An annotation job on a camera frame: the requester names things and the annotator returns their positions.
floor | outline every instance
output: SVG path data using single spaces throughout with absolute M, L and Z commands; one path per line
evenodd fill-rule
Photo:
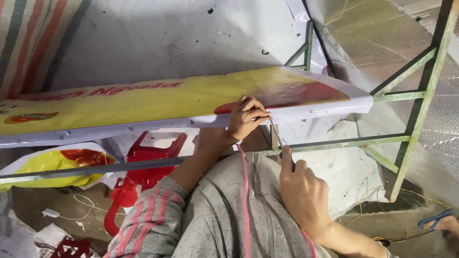
M 105 186 L 98 184 L 85 191 L 74 190 L 70 194 L 59 193 L 54 188 L 31 189 L 13 187 L 13 210 L 24 223 L 34 230 L 41 230 L 50 223 L 61 227 L 75 237 L 88 237 L 93 240 L 91 247 L 94 251 L 103 255 L 111 237 L 105 232 L 103 220 L 105 212 L 93 209 L 84 219 L 67 220 L 63 218 L 43 217 L 41 212 L 46 209 L 53 209 L 67 218 L 81 218 L 89 210 L 89 206 L 77 202 L 73 198 L 74 193 L 80 193 L 90 198 L 96 207 L 108 210 L 111 205 L 109 197 L 104 197 Z M 409 235 L 425 232 L 417 227 L 417 222 L 423 218 L 435 215 L 443 208 L 432 203 L 426 203 L 423 207 L 410 210 L 394 211 L 384 213 L 366 213 L 358 219 L 349 222 L 347 227 L 361 232 L 368 236 L 382 236 L 384 238 L 397 238 L 406 235 L 404 227 Z M 351 211 L 341 217 L 341 224 L 358 216 L 358 213 Z M 116 224 L 121 225 L 123 215 L 118 215 Z M 84 229 L 76 223 L 83 223 Z M 454 243 L 443 239 L 441 232 L 432 232 L 424 236 L 406 240 L 404 242 L 392 243 L 389 250 L 400 257 L 459 257 L 459 252 L 452 250 Z

striped tarp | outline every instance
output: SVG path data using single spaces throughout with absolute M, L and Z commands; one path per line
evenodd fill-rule
M 0 0 L 0 99 L 49 89 L 90 0 Z

blue sandal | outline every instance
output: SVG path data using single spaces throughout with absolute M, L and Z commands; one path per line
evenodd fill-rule
M 442 212 L 442 213 L 438 214 L 437 216 L 433 216 L 433 217 L 430 217 L 430 218 L 427 218 L 427 219 L 423 219 L 423 220 L 421 220 L 421 221 L 418 223 L 418 226 L 419 226 L 420 228 L 423 229 L 425 223 L 428 223 L 428 222 L 431 222 L 431 221 L 434 220 L 435 222 L 433 223 L 432 226 L 429 227 L 429 229 L 430 229 L 430 230 L 436 230 L 436 229 L 435 229 L 435 226 L 438 224 L 438 222 L 439 222 L 442 218 L 447 217 L 447 216 L 454 216 L 454 214 L 453 214 L 452 211 L 453 211 L 453 210 L 450 209 L 450 210 L 447 210 L 447 211 L 445 211 L 445 212 Z

metal frame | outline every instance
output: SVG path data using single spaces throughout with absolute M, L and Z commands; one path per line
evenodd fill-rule
M 413 153 L 414 146 L 418 142 L 419 135 L 421 134 L 422 126 L 427 116 L 427 111 L 429 109 L 432 97 L 434 95 L 435 87 L 437 86 L 438 78 L 446 58 L 447 48 L 454 30 L 456 20 L 458 18 L 458 13 L 459 0 L 443 0 L 431 45 L 370 93 L 373 96 L 374 102 L 415 99 L 413 109 L 411 111 L 404 133 L 291 145 L 290 147 L 292 148 L 292 151 L 300 152 L 342 147 L 360 147 L 368 155 L 372 156 L 379 164 L 391 170 L 397 175 L 396 179 L 390 180 L 386 186 L 386 197 L 391 202 L 394 202 L 400 191 L 403 179 L 408 171 L 408 163 Z M 305 53 L 305 64 L 303 66 L 296 66 L 296 68 L 310 71 L 310 46 L 312 44 L 313 35 L 313 23 L 311 21 L 308 22 L 306 35 L 306 43 L 301 46 L 301 48 L 292 56 L 292 58 L 289 59 L 289 61 L 287 61 L 285 65 L 291 66 L 291 64 L 302 53 Z M 412 74 L 423 65 L 424 71 L 421 77 L 419 88 L 417 90 L 389 92 L 398 83 L 407 78 L 410 74 Z M 261 155 L 275 155 L 281 151 L 278 149 L 277 140 L 275 140 L 275 137 L 273 137 L 273 129 L 274 128 L 269 128 L 269 132 L 267 127 L 262 126 L 262 132 L 269 148 L 259 150 L 258 153 Z M 387 142 L 401 142 L 395 163 L 392 163 L 373 148 L 369 147 L 369 145 Z M 38 173 L 3 175 L 0 176 L 0 184 L 76 175 L 103 174 L 134 169 L 160 168 L 179 165 L 189 157 L 190 156 L 112 164 L 98 167 L 72 168 Z

blue screwdriver handle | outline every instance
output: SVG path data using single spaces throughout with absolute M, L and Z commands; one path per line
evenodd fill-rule
M 282 159 L 282 152 L 280 152 L 279 157 L 280 157 L 280 159 Z M 293 162 L 293 158 L 292 158 L 291 159 L 291 171 L 292 171 L 292 173 L 295 172 L 295 167 L 296 167 L 296 164 L 295 164 L 295 162 Z

